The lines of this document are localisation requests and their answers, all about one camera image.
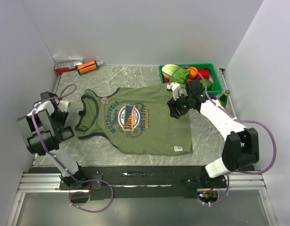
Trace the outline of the olive green t-shirt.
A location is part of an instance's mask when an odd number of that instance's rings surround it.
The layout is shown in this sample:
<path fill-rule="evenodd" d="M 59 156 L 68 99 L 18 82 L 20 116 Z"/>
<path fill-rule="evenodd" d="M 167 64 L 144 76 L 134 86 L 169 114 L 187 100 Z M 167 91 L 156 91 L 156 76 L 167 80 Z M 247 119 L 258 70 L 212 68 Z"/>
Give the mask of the olive green t-shirt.
<path fill-rule="evenodd" d="M 177 156 L 192 153 L 188 115 L 170 116 L 167 102 L 172 93 L 166 84 L 141 88 L 117 88 L 103 97 L 87 89 L 81 97 L 83 109 L 75 131 L 79 139 L 103 136 L 124 154 Z"/>

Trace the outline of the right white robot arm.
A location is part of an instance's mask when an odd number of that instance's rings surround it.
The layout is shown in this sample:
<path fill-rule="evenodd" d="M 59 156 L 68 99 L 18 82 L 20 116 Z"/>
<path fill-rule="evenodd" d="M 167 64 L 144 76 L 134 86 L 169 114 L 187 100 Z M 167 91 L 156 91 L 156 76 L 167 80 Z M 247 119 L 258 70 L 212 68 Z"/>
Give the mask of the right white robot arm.
<path fill-rule="evenodd" d="M 167 91 L 172 99 L 167 102 L 170 116 L 179 119 L 190 109 L 205 116 L 225 140 L 221 157 L 201 169 L 200 182 L 212 187 L 219 176 L 248 167 L 259 160 L 258 132 L 246 128 L 227 115 L 215 96 L 206 94 L 199 80 L 185 83 L 184 93 L 179 83 L 169 82 Z"/>

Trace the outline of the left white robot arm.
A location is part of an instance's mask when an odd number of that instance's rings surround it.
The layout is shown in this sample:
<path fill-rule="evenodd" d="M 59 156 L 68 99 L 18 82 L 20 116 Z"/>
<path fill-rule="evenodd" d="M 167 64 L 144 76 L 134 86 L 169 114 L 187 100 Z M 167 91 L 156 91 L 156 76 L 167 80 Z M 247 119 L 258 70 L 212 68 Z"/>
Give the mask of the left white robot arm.
<path fill-rule="evenodd" d="M 27 150 L 50 160 L 60 171 L 61 182 L 68 187 L 83 189 L 88 178 L 81 166 L 73 160 L 60 144 L 72 137 L 72 128 L 65 127 L 69 102 L 51 92 L 40 94 L 26 116 L 17 119 L 17 125 Z"/>

